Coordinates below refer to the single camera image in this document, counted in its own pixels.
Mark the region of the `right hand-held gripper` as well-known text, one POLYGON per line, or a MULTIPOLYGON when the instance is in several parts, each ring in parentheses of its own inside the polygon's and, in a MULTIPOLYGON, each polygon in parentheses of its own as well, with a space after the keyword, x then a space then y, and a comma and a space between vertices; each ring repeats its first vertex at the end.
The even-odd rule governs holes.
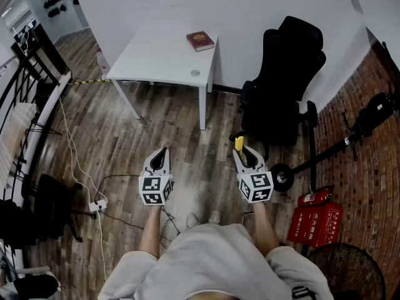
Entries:
POLYGON ((265 167, 264 158, 256 150, 246 145, 244 145, 246 165, 243 162, 241 151, 233 149, 232 154, 242 198, 248 203, 265 203, 270 200, 274 184, 271 172, 265 167))

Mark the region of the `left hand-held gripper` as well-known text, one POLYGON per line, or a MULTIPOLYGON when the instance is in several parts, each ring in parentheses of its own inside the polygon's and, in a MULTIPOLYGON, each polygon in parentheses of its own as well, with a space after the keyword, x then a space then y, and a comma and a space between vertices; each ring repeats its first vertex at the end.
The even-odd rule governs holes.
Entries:
POLYGON ((144 205, 165 205, 173 191, 173 176, 166 173, 170 170, 170 153, 167 147, 154 151, 146 158, 144 171, 139 176, 139 194, 144 205))

